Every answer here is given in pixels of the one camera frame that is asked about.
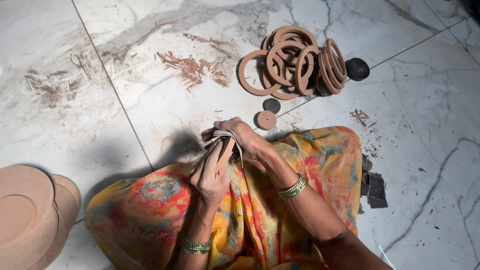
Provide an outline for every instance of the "colorful saree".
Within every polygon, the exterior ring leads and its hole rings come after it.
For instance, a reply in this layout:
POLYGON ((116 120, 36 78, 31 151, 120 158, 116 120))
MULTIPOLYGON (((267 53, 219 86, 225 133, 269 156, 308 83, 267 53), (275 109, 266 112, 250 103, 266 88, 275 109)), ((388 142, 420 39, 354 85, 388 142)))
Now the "colorful saree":
MULTIPOLYGON (((361 145, 349 128, 292 134, 273 146, 357 234, 361 145)), ((309 234, 255 160, 229 165, 231 183, 215 215, 208 269, 327 269, 309 234)), ((120 180, 90 201, 85 227, 118 269, 165 269, 180 251, 198 200, 193 164, 120 180)))

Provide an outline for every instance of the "green bangle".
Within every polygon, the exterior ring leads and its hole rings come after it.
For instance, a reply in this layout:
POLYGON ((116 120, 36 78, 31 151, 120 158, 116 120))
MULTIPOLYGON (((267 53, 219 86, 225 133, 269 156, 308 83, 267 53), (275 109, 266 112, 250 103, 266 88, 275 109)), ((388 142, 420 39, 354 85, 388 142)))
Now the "green bangle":
POLYGON ((187 233, 183 234, 183 241, 181 243, 181 247, 188 253, 195 254, 195 255, 202 255, 208 253, 210 247, 212 246, 212 238, 207 243, 198 243, 194 242, 187 238, 187 233))
POLYGON ((292 199, 293 197, 298 195, 305 188, 305 185, 307 184, 305 182, 305 179, 303 178, 303 176, 301 174, 299 174, 299 173, 297 173, 297 174, 299 175, 299 179, 293 186, 291 186, 287 189, 278 191, 278 195, 280 196, 280 198, 282 198, 284 200, 292 199))

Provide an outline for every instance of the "woman's right hand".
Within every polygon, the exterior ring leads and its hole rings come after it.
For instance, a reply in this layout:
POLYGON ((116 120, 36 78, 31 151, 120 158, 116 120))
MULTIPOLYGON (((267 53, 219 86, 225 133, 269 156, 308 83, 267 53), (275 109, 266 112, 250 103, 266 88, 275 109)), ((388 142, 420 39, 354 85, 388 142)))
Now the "woman's right hand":
POLYGON ((237 139, 237 143, 246 151, 247 155, 244 156, 251 159, 260 160, 262 153, 271 147, 270 143, 253 131, 240 117, 234 117, 228 121, 216 121, 214 128, 202 132, 202 140, 211 140, 213 132, 217 129, 231 132, 237 139))

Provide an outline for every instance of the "black disc with hole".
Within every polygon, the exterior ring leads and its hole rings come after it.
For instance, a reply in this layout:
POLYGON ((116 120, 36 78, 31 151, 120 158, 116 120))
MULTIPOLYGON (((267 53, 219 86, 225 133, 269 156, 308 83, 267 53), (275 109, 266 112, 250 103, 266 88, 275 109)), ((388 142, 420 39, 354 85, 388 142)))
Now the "black disc with hole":
POLYGON ((264 101, 264 109, 277 114, 280 111, 280 102, 275 98, 269 98, 264 101))
POLYGON ((347 67, 347 76, 354 81, 363 81, 370 75, 370 68, 367 63, 360 58, 347 60, 345 65, 347 67))

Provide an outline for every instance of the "tile grout line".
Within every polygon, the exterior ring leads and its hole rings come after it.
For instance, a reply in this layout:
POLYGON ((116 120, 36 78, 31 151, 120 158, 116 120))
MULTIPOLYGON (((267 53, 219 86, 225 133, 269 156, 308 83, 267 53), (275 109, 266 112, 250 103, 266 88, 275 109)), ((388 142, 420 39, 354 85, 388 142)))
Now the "tile grout line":
POLYGON ((450 29, 448 29, 448 31, 455 37, 455 39, 460 43, 460 45, 462 45, 462 47, 465 49, 465 51, 472 57, 472 59, 480 66, 480 63, 477 61, 477 59, 475 59, 475 57, 473 57, 473 55, 470 53, 470 51, 467 49, 467 47, 463 46, 462 42, 460 41, 460 39, 458 39, 454 33, 452 33, 452 31, 450 29))
MULTIPOLYGON (((427 2, 425 2, 425 0, 423 0, 423 2, 424 2, 424 3, 427 5, 427 7, 433 12, 433 14, 435 14, 435 16, 437 16, 438 20, 440 20, 440 22, 441 22, 445 27, 447 27, 446 24, 443 23, 443 21, 440 19, 440 17, 435 13, 435 11, 433 11, 433 9, 427 4, 427 2)), ((447 29, 448 29, 448 31, 455 37, 455 39, 460 43, 460 45, 462 45, 462 47, 465 49, 465 51, 473 58, 473 60, 474 60, 478 65, 480 65, 480 63, 477 61, 477 59, 475 59, 475 57, 473 57, 473 55, 470 53, 470 51, 467 49, 467 47, 463 46, 463 44, 462 44, 462 42, 460 41, 460 39, 458 39, 458 38, 455 36, 455 34, 452 33, 452 30, 450 30, 449 27, 448 27, 447 29)))
MULTIPOLYGON (((371 69, 373 69, 373 68, 375 68, 376 66, 378 66, 378 65, 380 65, 380 64, 383 64, 383 63, 385 63, 386 61, 388 61, 388 60, 390 60, 390 59, 394 58, 395 56, 397 56, 397 55, 399 55, 399 54, 401 54, 401 53, 404 53, 404 52, 406 52, 407 50, 409 50, 409 49, 411 49, 411 48, 413 48, 413 47, 417 46, 418 44, 420 44, 420 43, 422 43, 422 42, 424 42, 424 41, 426 41, 426 40, 428 40, 428 39, 430 39, 430 38, 432 38, 432 37, 434 37, 434 36, 438 35, 439 33, 443 32, 443 31, 445 31, 445 30, 448 30, 448 29, 450 29, 451 27, 453 27, 453 26, 455 26, 455 25, 457 25, 457 24, 459 24, 459 23, 463 22, 464 20, 466 20, 466 19, 468 19, 468 18, 465 18, 465 19, 461 20, 460 22, 458 22, 458 23, 456 23, 456 24, 454 24, 454 25, 452 25, 452 26, 450 26, 450 27, 447 27, 447 28, 445 28, 444 30, 442 30, 442 31, 440 31, 440 32, 438 32, 438 33, 436 33, 436 34, 434 34, 434 35, 432 35, 432 36, 430 36, 430 37, 428 37, 428 38, 426 38, 426 39, 424 39, 424 40, 420 41, 419 43, 417 43, 417 44, 415 44, 415 45, 412 45, 412 46, 408 47, 407 49, 405 49, 405 50, 403 50, 403 51, 401 51, 401 52, 397 53, 396 55, 394 55, 394 56, 392 56, 392 57, 390 57, 390 58, 388 58, 388 59, 386 59, 386 60, 384 60, 384 61, 382 61, 382 62, 380 62, 380 63, 376 64, 376 65, 374 65, 373 67, 371 67, 371 68, 370 68, 370 70, 371 70, 371 69)), ((300 104, 300 105, 298 105, 298 106, 296 106, 296 107, 294 107, 294 108, 292 108, 292 109, 290 109, 290 110, 288 110, 288 111, 286 111, 286 112, 284 112, 284 113, 280 114, 280 115, 279 115, 279 116, 277 116, 276 118, 278 119, 278 118, 280 118, 280 117, 284 116, 285 114, 287 114, 287 113, 289 113, 289 112, 293 111, 294 109, 296 109, 296 108, 298 108, 298 107, 300 107, 300 106, 303 106, 304 104, 307 104, 308 102, 310 102, 310 101, 312 101, 312 100, 314 100, 314 99, 316 99, 316 98, 318 98, 318 97, 314 97, 314 98, 312 98, 312 99, 310 99, 310 100, 308 100, 308 101, 306 101, 306 102, 304 102, 304 103, 302 103, 302 104, 300 104)))
POLYGON ((440 17, 437 15, 437 13, 435 13, 435 11, 433 11, 433 9, 428 5, 428 3, 425 0, 423 0, 423 2, 432 11, 433 15, 435 15, 435 17, 437 17, 437 19, 445 26, 445 28, 447 28, 447 25, 440 19, 440 17))
POLYGON ((153 166, 152 166, 152 163, 150 162, 150 159, 148 159, 148 156, 147 156, 147 153, 145 152, 144 146, 142 145, 142 142, 140 141, 140 138, 138 137, 137 132, 135 131, 135 128, 133 127, 132 122, 130 121, 130 117, 129 117, 128 114, 127 114, 127 110, 125 109, 125 107, 123 106, 122 101, 120 100, 120 96, 118 95, 117 90, 115 89, 115 86, 113 85, 113 82, 112 82, 112 80, 111 80, 111 78, 110 78, 110 76, 109 76, 109 74, 108 74, 108 72, 107 72, 107 69, 105 68, 105 65, 103 64, 103 61, 102 61, 102 59, 100 58, 100 55, 98 54, 98 51, 96 50, 95 44, 93 43, 93 40, 92 40, 92 38, 90 37, 90 33, 88 33, 87 27, 85 26, 85 23, 84 23, 82 17, 80 16, 80 13, 78 12, 77 6, 75 5, 75 2, 73 2, 73 0, 72 0, 72 4, 73 4, 75 10, 77 11, 78 17, 80 18, 80 21, 82 22, 82 25, 84 26, 84 29, 85 29, 85 32, 87 33, 88 38, 90 39, 90 43, 92 43, 93 49, 95 50, 95 53, 96 53, 98 59, 100 60, 100 64, 102 65, 102 68, 103 68, 103 70, 105 71, 105 74, 107 75, 108 81, 110 82, 110 85, 112 86, 113 91, 115 92, 115 95, 117 96, 117 99, 118 99, 119 102, 120 102, 120 105, 121 105, 121 107, 122 107, 122 109, 123 109, 123 112, 125 113, 125 116, 127 117, 128 123, 130 123, 130 127, 132 128, 133 133, 135 134, 135 137, 137 138, 137 141, 138 141, 138 143, 140 144, 140 148, 141 148, 142 151, 144 152, 144 155, 145 155, 145 157, 146 157, 146 159, 147 159, 147 161, 148 161, 148 165, 150 165, 150 168, 151 168, 152 171, 154 172, 155 170, 154 170, 154 168, 153 168, 153 166))

